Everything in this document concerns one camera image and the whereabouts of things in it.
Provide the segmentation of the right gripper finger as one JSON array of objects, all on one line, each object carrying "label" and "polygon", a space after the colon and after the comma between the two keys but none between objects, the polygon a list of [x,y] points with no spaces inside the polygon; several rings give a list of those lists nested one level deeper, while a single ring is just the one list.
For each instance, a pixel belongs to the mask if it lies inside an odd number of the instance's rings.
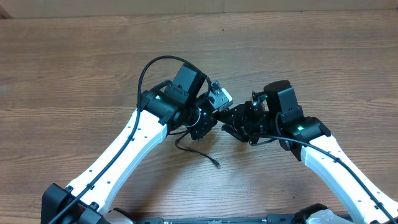
[{"label": "right gripper finger", "polygon": [[224,124],[240,124],[246,117],[246,105],[239,104],[228,110],[218,111],[215,113],[215,119]]},{"label": "right gripper finger", "polygon": [[245,130],[242,127],[235,127],[229,124],[224,124],[221,127],[221,130],[227,132],[232,137],[236,138],[240,142],[248,142],[249,137]]}]

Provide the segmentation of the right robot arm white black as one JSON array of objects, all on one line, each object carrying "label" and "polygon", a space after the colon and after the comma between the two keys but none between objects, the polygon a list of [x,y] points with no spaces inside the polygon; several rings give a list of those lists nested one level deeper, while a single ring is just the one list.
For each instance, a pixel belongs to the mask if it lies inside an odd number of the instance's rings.
[{"label": "right robot arm white black", "polygon": [[397,202],[358,169],[318,118],[304,115],[289,81],[266,85],[216,118],[223,131],[251,146],[278,141],[324,181],[354,223],[397,223]]}]

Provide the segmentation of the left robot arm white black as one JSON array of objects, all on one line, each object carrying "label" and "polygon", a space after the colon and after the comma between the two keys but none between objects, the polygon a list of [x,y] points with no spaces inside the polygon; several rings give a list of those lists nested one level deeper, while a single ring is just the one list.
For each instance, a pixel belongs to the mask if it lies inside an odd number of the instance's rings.
[{"label": "left robot arm white black", "polygon": [[181,126],[210,125],[215,109],[205,104],[224,93],[188,62],[173,80],[137,90],[136,109],[99,158],[66,187],[52,184],[44,192],[41,223],[107,223],[114,199],[143,158]]}]

